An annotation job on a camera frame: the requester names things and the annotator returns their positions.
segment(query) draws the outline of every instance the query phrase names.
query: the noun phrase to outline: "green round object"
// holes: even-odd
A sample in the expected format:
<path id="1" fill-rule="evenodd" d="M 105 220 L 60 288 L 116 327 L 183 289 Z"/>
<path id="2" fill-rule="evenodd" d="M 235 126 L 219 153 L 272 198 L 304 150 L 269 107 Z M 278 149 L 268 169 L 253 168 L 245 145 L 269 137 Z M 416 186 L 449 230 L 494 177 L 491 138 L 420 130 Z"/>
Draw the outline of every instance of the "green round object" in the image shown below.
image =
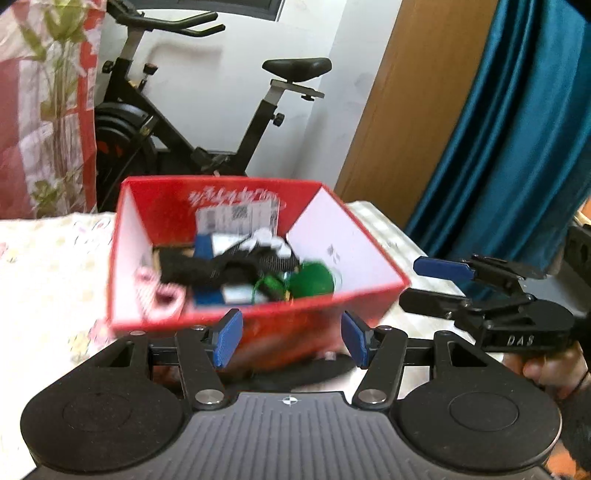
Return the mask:
<path id="1" fill-rule="evenodd" d="M 305 262 L 299 272 L 290 276 L 288 289 L 295 299 L 325 295 L 335 292 L 335 281 L 322 262 Z"/>

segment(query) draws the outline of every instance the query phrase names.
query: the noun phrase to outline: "white wall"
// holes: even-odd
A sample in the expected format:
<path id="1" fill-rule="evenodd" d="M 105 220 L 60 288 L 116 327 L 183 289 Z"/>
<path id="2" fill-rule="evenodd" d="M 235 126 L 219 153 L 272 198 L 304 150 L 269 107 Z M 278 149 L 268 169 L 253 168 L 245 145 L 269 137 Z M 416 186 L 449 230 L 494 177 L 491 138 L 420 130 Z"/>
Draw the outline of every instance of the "white wall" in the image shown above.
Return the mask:
<path id="1" fill-rule="evenodd" d="M 293 177 L 335 186 L 401 2 L 347 1 L 329 54 L 333 70 L 320 82 L 326 98 L 314 104 Z"/>
<path id="2" fill-rule="evenodd" d="M 226 25 L 226 31 L 206 38 L 147 32 L 130 78 L 141 78 L 146 62 L 158 65 L 160 69 L 144 90 L 146 95 L 194 145 L 235 151 L 272 78 L 261 69 L 263 61 L 328 56 L 345 3 L 346 0 L 285 0 L 277 22 L 220 14 L 218 22 Z M 146 11 L 149 17 L 168 20 L 196 13 Z M 115 60 L 125 37 L 125 27 L 116 25 L 107 15 L 99 66 L 105 60 Z M 98 100 L 104 95 L 107 81 L 107 75 L 98 74 Z M 319 79 L 307 83 L 311 87 L 318 84 Z M 268 127 L 249 165 L 249 175 L 291 176 L 314 104 L 294 92 L 285 93 L 277 110 L 285 114 L 285 121 L 280 128 Z"/>

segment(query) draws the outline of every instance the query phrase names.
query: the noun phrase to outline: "brown wooden panel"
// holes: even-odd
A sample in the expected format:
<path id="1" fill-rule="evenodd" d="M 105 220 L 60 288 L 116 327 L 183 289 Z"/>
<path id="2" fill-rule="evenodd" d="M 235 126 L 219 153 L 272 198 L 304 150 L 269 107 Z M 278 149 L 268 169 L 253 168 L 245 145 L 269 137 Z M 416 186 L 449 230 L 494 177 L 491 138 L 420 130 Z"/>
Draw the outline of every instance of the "brown wooden panel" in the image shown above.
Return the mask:
<path id="1" fill-rule="evenodd" d="M 449 140 L 497 0 L 403 0 L 335 191 L 404 226 Z"/>

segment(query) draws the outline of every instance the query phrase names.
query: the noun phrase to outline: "open cardboard box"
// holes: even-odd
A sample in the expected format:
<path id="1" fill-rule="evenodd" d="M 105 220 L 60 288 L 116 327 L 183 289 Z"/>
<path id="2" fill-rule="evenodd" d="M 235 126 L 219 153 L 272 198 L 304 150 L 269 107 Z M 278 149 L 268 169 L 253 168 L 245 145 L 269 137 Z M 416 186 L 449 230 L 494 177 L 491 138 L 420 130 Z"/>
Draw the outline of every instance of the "open cardboard box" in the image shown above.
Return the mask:
<path id="1" fill-rule="evenodd" d="M 247 177 L 131 177 L 119 195 L 108 285 L 107 325 L 164 335 L 218 321 L 230 307 L 186 308 L 178 319 L 142 319 L 134 272 L 152 266 L 152 249 L 187 245 L 197 233 L 196 210 L 273 200 L 277 233 L 300 261 L 321 260 L 334 273 L 332 295 L 241 307 L 242 342 L 230 367 L 274 368 L 340 345 L 340 316 L 351 310 L 370 325 L 408 286 L 408 278 L 326 186 L 313 181 Z M 192 302 L 191 295 L 187 301 Z"/>

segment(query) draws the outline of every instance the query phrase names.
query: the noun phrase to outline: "human hand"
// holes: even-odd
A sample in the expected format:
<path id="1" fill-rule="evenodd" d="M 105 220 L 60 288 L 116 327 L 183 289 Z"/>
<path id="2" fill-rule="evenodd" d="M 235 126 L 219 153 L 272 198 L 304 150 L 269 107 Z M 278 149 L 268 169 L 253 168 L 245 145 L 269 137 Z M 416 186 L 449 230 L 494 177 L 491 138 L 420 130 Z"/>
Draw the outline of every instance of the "human hand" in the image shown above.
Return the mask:
<path id="1" fill-rule="evenodd" d="M 563 352 L 531 359 L 506 353 L 503 356 L 503 365 L 539 385 L 554 387 L 559 399 L 568 397 L 582 379 L 579 388 L 586 388 L 591 384 L 587 363 L 578 342 Z"/>

